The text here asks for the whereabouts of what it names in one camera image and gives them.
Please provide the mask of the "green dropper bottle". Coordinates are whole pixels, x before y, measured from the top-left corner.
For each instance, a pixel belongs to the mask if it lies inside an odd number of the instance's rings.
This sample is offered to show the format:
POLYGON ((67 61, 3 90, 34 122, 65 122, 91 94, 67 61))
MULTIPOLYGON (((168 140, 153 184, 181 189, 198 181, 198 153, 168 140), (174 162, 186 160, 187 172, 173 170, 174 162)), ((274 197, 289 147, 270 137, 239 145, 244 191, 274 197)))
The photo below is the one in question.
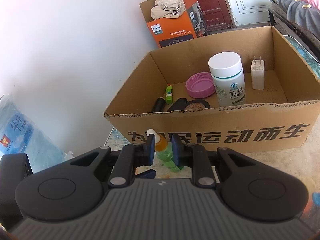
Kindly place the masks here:
POLYGON ((155 136, 155 152, 156 157, 161 161, 162 165, 169 169, 171 172, 180 172, 183 166, 177 166, 173 161, 173 151, 171 143, 166 138, 155 132, 153 129, 148 129, 146 135, 153 134, 155 136))

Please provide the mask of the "black electrical tape roll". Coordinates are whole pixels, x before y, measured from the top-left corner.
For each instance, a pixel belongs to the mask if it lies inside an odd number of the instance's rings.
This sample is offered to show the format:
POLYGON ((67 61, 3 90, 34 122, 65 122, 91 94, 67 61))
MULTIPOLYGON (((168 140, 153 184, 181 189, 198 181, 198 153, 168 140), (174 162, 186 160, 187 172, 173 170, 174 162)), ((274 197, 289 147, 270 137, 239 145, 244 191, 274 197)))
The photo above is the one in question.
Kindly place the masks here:
POLYGON ((167 112, 207 108, 210 108, 210 104, 206 100, 194 99, 188 101, 186 98, 179 98, 169 107, 167 112))

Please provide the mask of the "white supplement bottle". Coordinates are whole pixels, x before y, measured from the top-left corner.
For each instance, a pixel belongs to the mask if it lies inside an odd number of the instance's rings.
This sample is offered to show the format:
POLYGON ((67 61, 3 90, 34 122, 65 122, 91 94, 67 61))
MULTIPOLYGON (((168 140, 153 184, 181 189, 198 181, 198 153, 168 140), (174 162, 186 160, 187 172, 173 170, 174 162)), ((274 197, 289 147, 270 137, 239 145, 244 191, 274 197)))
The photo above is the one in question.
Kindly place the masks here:
POLYGON ((240 55, 232 51, 218 53, 209 59, 208 66, 219 105, 243 105, 246 101, 246 91, 240 55))

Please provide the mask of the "white USB charger plug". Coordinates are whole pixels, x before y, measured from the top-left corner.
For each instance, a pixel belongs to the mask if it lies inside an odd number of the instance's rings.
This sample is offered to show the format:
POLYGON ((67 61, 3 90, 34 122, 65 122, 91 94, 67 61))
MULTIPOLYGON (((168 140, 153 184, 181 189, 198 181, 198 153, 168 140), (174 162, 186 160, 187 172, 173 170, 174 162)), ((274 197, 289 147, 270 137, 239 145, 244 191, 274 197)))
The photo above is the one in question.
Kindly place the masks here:
POLYGON ((254 90, 264 90, 264 71, 265 71, 265 62, 264 60, 256 59, 254 57, 251 64, 251 80, 252 80, 252 88, 254 90))

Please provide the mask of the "blue water bottle pack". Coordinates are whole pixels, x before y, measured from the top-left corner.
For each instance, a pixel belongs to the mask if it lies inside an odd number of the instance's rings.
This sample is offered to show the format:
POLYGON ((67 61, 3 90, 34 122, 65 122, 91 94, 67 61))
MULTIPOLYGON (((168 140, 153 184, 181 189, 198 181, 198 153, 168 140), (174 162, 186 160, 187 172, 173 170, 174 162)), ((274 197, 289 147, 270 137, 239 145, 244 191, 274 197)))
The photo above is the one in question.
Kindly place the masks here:
POLYGON ((63 152, 26 115, 11 96, 1 96, 1 156, 25 153, 34 173, 74 158, 63 152))

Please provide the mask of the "black cylinder in box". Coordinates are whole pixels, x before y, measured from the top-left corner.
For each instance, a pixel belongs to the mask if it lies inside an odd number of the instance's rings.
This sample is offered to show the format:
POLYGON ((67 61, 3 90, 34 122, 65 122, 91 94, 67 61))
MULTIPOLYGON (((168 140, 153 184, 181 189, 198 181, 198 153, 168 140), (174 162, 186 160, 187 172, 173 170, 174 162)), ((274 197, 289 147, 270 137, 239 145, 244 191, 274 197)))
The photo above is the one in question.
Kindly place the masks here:
POLYGON ((163 112, 165 105, 166 105, 165 99, 163 97, 159 97, 157 98, 151 112, 152 113, 163 112))

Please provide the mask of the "small green glue stick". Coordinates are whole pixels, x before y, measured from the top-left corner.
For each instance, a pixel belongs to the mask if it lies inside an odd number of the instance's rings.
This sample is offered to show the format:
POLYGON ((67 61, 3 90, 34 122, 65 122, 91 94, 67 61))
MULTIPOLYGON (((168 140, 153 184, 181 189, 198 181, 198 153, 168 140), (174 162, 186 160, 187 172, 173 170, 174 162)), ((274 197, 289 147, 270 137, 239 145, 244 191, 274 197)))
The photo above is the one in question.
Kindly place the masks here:
POLYGON ((172 84, 168 84, 165 90, 165 103, 167 105, 172 104, 173 102, 173 86, 172 84))

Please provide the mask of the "pink plastic lid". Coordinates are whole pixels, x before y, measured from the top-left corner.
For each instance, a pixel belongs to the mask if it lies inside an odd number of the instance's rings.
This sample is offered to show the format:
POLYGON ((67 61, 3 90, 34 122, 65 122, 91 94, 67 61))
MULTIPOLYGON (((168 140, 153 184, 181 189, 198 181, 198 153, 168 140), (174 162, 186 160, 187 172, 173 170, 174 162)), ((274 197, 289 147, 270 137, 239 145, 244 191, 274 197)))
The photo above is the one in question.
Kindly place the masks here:
POLYGON ((189 96, 204 99, 215 93, 214 81, 211 73, 200 72, 192 75, 185 83, 189 96))

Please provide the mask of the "orange Philips box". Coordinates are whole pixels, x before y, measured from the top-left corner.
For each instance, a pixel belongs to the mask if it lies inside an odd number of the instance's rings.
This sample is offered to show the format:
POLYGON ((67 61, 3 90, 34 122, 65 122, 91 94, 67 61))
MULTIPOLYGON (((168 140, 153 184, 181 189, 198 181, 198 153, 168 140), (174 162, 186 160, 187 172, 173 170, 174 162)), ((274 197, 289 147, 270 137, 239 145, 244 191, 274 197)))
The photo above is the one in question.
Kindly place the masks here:
POLYGON ((197 0, 183 0, 185 12, 176 19, 151 18, 151 8, 155 0, 146 0, 139 4, 146 25, 159 48, 209 34, 204 15, 197 0))

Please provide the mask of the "beige cloth hat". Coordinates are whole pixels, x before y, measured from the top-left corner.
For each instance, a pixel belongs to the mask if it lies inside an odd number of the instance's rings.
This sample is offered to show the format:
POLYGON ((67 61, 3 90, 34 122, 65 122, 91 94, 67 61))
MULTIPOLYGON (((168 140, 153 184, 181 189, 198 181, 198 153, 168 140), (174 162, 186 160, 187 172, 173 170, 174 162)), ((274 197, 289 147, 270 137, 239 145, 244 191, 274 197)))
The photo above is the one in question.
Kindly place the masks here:
POLYGON ((179 18, 185 12, 183 0, 155 0, 155 6, 151 8, 151 18, 179 18))

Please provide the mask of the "grey floral sofa blanket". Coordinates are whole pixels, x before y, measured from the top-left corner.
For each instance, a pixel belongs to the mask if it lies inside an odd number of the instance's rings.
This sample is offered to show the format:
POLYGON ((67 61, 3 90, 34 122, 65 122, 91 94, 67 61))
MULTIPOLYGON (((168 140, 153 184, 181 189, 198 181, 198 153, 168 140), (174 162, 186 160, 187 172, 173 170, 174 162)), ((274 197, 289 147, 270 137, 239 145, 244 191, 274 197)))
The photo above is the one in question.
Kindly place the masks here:
POLYGON ((286 19, 319 38, 319 0, 271 0, 286 19))

